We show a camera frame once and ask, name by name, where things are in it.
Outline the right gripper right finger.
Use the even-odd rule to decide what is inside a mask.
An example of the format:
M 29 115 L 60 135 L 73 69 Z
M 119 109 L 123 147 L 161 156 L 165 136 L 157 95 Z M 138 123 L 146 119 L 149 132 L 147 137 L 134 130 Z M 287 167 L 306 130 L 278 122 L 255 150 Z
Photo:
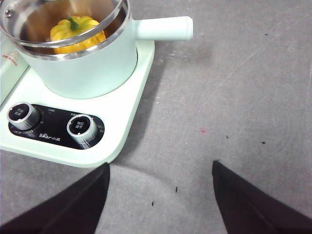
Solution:
M 229 234 L 310 234 L 311 218 L 301 214 L 228 169 L 212 166 L 215 199 Z

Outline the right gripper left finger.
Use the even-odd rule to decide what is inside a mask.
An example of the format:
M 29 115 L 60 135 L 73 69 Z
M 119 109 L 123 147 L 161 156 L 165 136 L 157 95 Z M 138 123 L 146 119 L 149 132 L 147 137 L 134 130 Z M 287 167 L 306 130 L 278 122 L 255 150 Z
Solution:
M 54 197 L 1 226 L 2 234 L 93 234 L 110 182 L 104 163 Z

